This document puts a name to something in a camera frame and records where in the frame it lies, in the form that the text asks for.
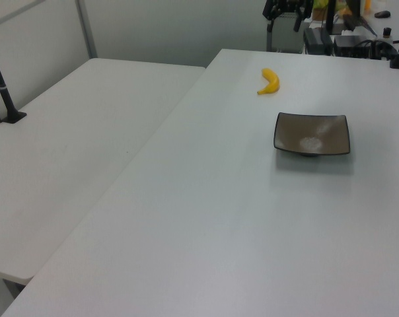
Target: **dark rim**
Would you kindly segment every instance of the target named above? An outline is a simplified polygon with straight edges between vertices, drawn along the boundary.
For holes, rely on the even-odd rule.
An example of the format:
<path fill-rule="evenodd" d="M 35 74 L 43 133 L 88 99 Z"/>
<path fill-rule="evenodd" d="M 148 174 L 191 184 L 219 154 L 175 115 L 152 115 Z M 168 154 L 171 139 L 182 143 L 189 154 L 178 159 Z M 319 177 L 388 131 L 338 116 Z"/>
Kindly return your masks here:
<path fill-rule="evenodd" d="M 316 157 L 319 157 L 319 156 L 322 156 L 322 155 L 327 156 L 327 157 L 332 157 L 332 156 L 335 156 L 335 155 L 350 154 L 350 152 L 351 152 L 351 138 L 349 137 L 349 126 L 348 126 L 348 124 L 347 124 L 346 116 L 345 116 L 344 114 L 341 114 L 341 115 L 339 115 L 339 116 L 315 116 L 315 115 L 312 115 L 312 114 L 287 114 L 288 116 L 298 116 L 298 117 L 323 117 L 323 118 L 337 118 L 337 117 L 343 116 L 344 119 L 345 119 L 345 124 L 346 124 L 347 147 L 348 147 L 349 151 L 348 151 L 348 152 L 344 152 L 344 153 L 334 153 L 334 154 L 331 154 L 331 153 L 330 153 L 330 154 L 326 154 L 326 153 L 297 152 L 297 151 L 292 151 L 292 150 L 287 150 L 287 149 L 282 149 L 282 148 L 280 148 L 280 147 L 276 147 L 276 144 L 275 144 L 276 131 L 277 131 L 277 125 L 278 125 L 278 123 L 279 123 L 279 117 L 280 117 L 281 114 L 287 114 L 287 113 L 286 113 L 286 112 L 279 112 L 279 114 L 277 115 L 276 125 L 275 125 L 275 127 L 274 127 L 274 136 L 273 136 L 273 146 L 274 146 L 277 150 L 285 151 L 285 152 L 289 152 L 289 153 L 296 153 L 296 154 L 305 155 L 305 156 L 308 156 L 308 155 L 311 156 L 311 155 L 312 155 L 312 156 L 316 156 Z"/>

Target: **tabletop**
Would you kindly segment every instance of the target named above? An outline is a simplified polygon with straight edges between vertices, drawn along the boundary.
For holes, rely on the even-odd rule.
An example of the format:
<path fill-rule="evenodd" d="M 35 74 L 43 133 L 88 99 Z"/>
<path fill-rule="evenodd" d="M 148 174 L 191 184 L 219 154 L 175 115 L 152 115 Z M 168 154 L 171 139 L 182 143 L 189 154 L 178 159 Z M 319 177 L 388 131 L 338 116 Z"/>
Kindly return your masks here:
<path fill-rule="evenodd" d="M 374 17 L 375 13 L 383 10 L 390 11 L 391 16 L 389 18 Z M 391 28 L 390 38 L 394 41 L 399 40 L 399 0 L 388 0 L 384 8 L 372 6 L 363 16 L 380 37 L 383 35 L 384 28 Z"/>
<path fill-rule="evenodd" d="M 92 59 L 0 124 L 0 277 L 28 283 L 203 70 Z"/>
<path fill-rule="evenodd" d="M 351 153 L 275 150 L 279 112 L 346 115 Z M 222 50 L 12 316 L 399 316 L 399 70 Z"/>

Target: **yellow banana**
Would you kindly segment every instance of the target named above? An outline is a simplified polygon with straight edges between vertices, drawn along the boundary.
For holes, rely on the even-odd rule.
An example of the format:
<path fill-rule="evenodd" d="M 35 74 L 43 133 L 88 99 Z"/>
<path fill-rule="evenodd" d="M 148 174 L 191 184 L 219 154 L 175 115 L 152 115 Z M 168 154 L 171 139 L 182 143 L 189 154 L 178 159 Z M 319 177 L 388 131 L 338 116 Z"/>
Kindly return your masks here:
<path fill-rule="evenodd" d="M 263 77 L 267 79 L 270 83 L 262 90 L 258 91 L 257 94 L 272 94 L 279 90 L 280 82 L 277 74 L 270 68 L 264 68 L 262 70 Z"/>

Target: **brown plate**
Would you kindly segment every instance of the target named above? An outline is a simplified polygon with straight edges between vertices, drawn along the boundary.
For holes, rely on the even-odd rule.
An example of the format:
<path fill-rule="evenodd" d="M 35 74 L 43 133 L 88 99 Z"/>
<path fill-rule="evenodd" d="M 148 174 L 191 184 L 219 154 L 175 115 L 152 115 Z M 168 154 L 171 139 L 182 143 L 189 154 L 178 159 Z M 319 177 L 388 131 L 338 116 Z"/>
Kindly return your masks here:
<path fill-rule="evenodd" d="M 309 116 L 280 112 L 274 147 L 306 156 L 342 155 L 351 151 L 345 116 Z"/>

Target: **computer mouse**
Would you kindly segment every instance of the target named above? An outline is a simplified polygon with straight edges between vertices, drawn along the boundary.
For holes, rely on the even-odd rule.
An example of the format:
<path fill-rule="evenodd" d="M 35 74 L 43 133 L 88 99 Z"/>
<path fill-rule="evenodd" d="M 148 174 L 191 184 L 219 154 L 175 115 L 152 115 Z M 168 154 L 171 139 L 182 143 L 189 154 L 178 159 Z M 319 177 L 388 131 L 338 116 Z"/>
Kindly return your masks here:
<path fill-rule="evenodd" d="M 381 11 L 381 12 L 375 13 L 374 17 L 375 18 L 388 18 L 388 17 L 390 17 L 390 12 L 389 11 Z"/>

